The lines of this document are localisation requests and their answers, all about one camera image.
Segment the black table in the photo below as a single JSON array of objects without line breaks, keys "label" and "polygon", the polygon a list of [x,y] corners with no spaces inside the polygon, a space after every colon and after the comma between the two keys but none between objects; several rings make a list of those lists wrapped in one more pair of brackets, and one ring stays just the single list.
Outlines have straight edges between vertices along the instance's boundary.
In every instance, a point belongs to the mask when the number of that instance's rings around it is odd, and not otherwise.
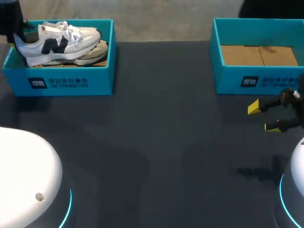
[{"label": "black table", "polygon": [[216,95],[209,42],[118,43],[117,54],[113,96],[14,98],[0,84],[0,125],[53,145],[77,227],[275,227],[276,188],[231,170],[289,156],[303,130],[264,123],[292,111],[248,116],[256,96]]}]

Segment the sneaker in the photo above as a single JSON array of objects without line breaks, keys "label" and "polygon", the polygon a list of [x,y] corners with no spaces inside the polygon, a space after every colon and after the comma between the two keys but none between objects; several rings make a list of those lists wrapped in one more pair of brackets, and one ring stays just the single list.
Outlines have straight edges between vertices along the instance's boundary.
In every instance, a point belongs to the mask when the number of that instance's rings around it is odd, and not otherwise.
[{"label": "sneaker", "polygon": [[[43,25],[50,26],[53,28],[58,28],[58,29],[60,29],[60,28],[64,29],[64,28],[67,28],[68,26],[72,26],[72,25],[68,25],[66,21],[60,21],[60,22],[57,22],[56,24],[50,23],[50,22],[44,22]],[[100,36],[102,36],[101,31],[99,31],[97,28],[93,28],[93,27],[76,27],[76,28],[79,29],[81,32],[98,31],[100,33]]]},{"label": "sneaker", "polygon": [[85,67],[99,62],[103,62],[107,60],[108,45],[109,45],[108,42],[101,40],[92,51],[89,51],[86,55],[78,59],[74,59],[74,60],[57,59],[49,63],[43,64],[43,66],[48,67],[55,65],[76,65],[80,67]]},{"label": "sneaker", "polygon": [[14,34],[18,51],[27,61],[28,66],[42,65],[55,59],[77,59],[84,56],[100,41],[99,32],[82,33],[76,27],[58,29],[38,25],[38,40],[24,43]]}]

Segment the black n logo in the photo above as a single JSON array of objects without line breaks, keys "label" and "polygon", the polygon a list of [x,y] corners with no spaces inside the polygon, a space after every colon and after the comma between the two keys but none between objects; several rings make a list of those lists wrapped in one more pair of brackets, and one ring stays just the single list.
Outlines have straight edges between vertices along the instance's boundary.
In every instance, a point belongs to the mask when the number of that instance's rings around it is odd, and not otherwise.
[{"label": "black n logo", "polygon": [[56,39],[47,39],[43,45],[41,53],[46,55],[49,54],[49,52],[52,50],[53,53],[63,54],[65,52],[67,44],[68,40],[64,36],[62,36],[59,46]]}]

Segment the cardboard insert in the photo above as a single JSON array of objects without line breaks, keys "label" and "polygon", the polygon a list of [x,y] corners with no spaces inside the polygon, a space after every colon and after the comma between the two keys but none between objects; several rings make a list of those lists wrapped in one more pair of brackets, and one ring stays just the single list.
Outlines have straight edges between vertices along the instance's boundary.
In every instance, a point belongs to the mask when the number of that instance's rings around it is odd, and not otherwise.
[{"label": "cardboard insert", "polygon": [[222,45],[226,65],[299,66],[291,47]]}]

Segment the shoe box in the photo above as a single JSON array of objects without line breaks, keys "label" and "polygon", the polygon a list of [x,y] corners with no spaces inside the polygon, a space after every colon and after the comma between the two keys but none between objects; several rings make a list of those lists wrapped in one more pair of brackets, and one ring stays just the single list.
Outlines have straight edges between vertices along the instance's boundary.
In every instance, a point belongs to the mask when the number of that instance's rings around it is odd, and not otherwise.
[{"label": "shoe box", "polygon": [[[59,20],[48,20],[57,23]],[[36,28],[42,20],[30,23]],[[94,27],[108,42],[107,60],[87,67],[75,65],[27,67],[22,56],[10,49],[3,64],[3,74],[15,96],[84,96],[111,95],[113,92],[116,59],[114,21],[111,19],[73,19],[67,21],[77,27]]]},{"label": "shoe box", "polygon": [[218,94],[277,95],[304,73],[301,19],[214,19],[210,56]]}]

